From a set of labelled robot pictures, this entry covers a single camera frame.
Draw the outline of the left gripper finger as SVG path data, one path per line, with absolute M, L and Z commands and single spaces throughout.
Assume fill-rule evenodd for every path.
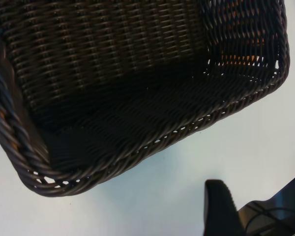
M 204 203 L 205 236 L 245 235 L 232 195 L 223 181 L 205 181 Z

